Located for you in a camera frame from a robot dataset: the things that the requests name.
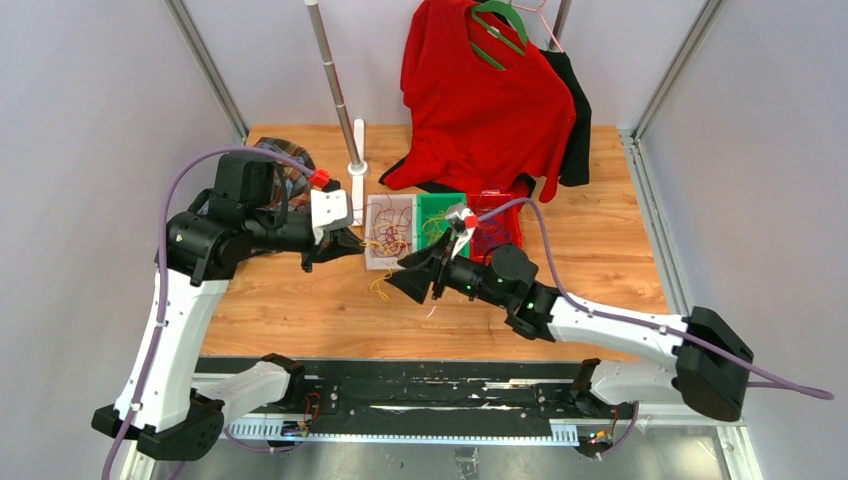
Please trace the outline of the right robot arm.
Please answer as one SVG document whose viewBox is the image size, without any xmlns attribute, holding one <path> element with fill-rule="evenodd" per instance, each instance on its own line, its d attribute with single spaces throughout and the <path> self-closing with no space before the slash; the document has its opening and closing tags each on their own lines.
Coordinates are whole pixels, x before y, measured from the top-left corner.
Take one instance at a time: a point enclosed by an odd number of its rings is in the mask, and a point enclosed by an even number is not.
<svg viewBox="0 0 848 480">
<path fill-rule="evenodd" d="M 638 357 L 636 363 L 582 362 L 571 390 L 574 408 L 594 417 L 633 402 L 683 404 L 723 422 L 740 419 L 753 361 L 748 345 L 714 310 L 650 314 L 599 304 L 537 281 L 539 268 L 517 246 L 476 262 L 452 253 L 448 234 L 400 260 L 388 282 L 417 303 L 447 289 L 501 308 L 528 340 L 594 344 Z"/>
</svg>

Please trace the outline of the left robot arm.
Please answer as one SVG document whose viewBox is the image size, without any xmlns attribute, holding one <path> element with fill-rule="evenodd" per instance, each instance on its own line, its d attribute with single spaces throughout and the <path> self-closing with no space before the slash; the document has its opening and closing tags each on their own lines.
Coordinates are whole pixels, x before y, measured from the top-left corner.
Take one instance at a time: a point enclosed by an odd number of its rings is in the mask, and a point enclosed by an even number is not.
<svg viewBox="0 0 848 480">
<path fill-rule="evenodd" d="M 256 147 L 215 149 L 215 184 L 190 208 L 158 221 L 157 272 L 151 312 L 132 372 L 116 401 L 97 409 L 95 430 L 116 444 L 132 440 L 159 461 L 205 456 L 224 429 L 255 409 L 283 413 L 318 407 L 301 364 L 277 354 L 216 384 L 194 388 L 196 363 L 211 318 L 239 264 L 258 253 L 293 252 L 301 266 L 363 249 L 352 232 L 350 195 L 327 171 L 303 167 L 310 210 L 294 216 L 271 209 L 272 193 L 297 162 Z"/>
</svg>

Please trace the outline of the white plastic bin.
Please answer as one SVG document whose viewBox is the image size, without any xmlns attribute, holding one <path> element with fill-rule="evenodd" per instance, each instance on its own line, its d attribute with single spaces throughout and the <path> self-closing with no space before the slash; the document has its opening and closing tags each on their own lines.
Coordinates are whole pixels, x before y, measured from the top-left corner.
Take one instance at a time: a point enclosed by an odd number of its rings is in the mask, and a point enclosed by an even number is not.
<svg viewBox="0 0 848 480">
<path fill-rule="evenodd" d="M 396 270 L 415 252 L 415 194 L 372 194 L 365 205 L 365 267 Z"/>
</svg>

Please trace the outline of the white rack base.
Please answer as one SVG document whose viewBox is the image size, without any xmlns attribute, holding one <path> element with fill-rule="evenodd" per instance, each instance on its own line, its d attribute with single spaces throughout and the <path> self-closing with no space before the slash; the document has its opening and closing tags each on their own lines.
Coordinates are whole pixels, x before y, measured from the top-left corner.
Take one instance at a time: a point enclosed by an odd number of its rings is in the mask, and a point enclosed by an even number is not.
<svg viewBox="0 0 848 480">
<path fill-rule="evenodd" d="M 370 173 L 370 167 L 365 159 L 365 121 L 361 118 L 356 118 L 353 121 L 353 139 L 356 147 L 356 152 L 359 162 L 348 165 L 348 172 L 351 178 L 351 200 L 353 206 L 354 226 L 362 226 L 364 224 L 365 215 L 365 180 Z"/>
</svg>

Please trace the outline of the plaid flannel shirt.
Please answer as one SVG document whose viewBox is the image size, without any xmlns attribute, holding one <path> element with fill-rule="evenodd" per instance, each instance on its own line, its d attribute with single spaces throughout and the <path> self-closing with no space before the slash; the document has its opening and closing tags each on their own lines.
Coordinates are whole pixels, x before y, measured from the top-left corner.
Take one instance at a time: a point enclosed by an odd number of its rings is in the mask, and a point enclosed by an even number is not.
<svg viewBox="0 0 848 480">
<path fill-rule="evenodd" d="M 310 170 L 316 168 L 306 149 L 291 141 L 275 137 L 262 137 L 254 146 L 277 152 Z M 280 170 L 274 172 L 270 203 L 265 209 L 279 211 L 282 209 L 283 203 L 286 203 L 289 212 L 309 213 L 311 211 L 309 191 L 312 189 L 312 185 L 307 176 L 289 163 L 278 161 L 278 164 Z"/>
</svg>

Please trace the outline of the red plastic bin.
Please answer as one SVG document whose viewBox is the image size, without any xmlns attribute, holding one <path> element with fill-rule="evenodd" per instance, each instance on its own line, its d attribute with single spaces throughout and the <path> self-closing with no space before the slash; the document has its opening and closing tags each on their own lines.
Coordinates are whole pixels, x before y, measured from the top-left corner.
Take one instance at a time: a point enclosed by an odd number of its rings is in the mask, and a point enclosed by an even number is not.
<svg viewBox="0 0 848 480">
<path fill-rule="evenodd" d="M 467 195 L 468 207 L 478 216 L 508 203 L 516 198 L 510 193 L 483 191 Z M 470 242 L 470 258 L 487 262 L 488 256 L 502 245 L 523 246 L 520 208 L 510 207 L 485 222 L 480 222 Z"/>
</svg>

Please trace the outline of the red t-shirt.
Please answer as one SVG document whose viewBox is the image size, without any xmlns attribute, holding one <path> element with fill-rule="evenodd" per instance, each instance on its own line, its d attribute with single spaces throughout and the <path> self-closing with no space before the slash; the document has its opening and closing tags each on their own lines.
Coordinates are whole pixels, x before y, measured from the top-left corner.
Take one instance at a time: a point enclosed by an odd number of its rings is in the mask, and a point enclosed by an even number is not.
<svg viewBox="0 0 848 480">
<path fill-rule="evenodd" d="M 466 28 L 472 2 L 424 1 L 414 12 L 400 74 L 410 150 L 379 181 L 525 195 L 526 174 L 543 179 L 538 198 L 547 203 L 575 121 L 572 96 L 533 43 L 510 70 L 479 63 Z"/>
</svg>

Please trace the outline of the black t-shirt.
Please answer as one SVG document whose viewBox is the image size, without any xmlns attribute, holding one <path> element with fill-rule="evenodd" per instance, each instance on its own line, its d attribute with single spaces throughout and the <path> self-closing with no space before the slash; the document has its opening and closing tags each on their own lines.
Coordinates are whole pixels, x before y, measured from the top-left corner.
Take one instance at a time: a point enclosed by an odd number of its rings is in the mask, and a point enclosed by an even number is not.
<svg viewBox="0 0 848 480">
<path fill-rule="evenodd" d="M 592 107 L 565 52 L 540 51 L 553 71 L 568 88 L 575 109 L 574 125 L 568 135 L 559 184 L 578 187 L 590 182 L 590 147 Z"/>
</svg>

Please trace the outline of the green clothes hanger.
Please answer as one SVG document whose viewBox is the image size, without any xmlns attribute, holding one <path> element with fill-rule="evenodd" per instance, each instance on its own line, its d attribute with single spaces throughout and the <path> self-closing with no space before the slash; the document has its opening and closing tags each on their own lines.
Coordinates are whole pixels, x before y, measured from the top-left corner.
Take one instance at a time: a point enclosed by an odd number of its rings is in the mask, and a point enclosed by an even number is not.
<svg viewBox="0 0 848 480">
<path fill-rule="evenodd" d="M 510 1 L 473 1 L 466 28 L 471 54 L 492 70 L 517 67 L 527 53 L 529 37 Z"/>
</svg>

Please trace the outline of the pink clothes hanger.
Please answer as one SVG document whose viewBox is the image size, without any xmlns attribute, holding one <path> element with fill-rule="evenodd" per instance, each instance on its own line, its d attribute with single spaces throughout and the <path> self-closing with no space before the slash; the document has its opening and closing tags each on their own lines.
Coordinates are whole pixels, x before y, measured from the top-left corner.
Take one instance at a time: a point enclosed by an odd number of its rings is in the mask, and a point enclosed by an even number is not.
<svg viewBox="0 0 848 480">
<path fill-rule="evenodd" d="M 534 17 L 536 17 L 540 28 L 545 34 L 547 49 L 550 51 L 560 52 L 556 48 L 554 48 L 553 50 L 549 48 L 549 43 L 551 39 L 550 29 L 552 27 L 552 24 L 554 23 L 558 3 L 559 1 L 550 2 L 546 0 L 527 2 L 520 1 L 519 3 L 514 3 L 513 6 L 517 10 L 521 11 L 523 14 L 533 15 Z"/>
</svg>

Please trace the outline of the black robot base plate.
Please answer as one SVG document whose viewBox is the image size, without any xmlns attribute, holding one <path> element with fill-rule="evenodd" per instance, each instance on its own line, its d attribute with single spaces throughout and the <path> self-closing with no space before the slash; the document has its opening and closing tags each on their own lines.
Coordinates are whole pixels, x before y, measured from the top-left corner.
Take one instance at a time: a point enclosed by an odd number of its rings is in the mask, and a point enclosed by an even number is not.
<svg viewBox="0 0 848 480">
<path fill-rule="evenodd" d="M 551 421 L 622 432 L 629 404 L 573 390 L 571 362 L 307 360 L 298 400 L 258 407 L 312 433 L 421 437 L 541 437 Z"/>
</svg>

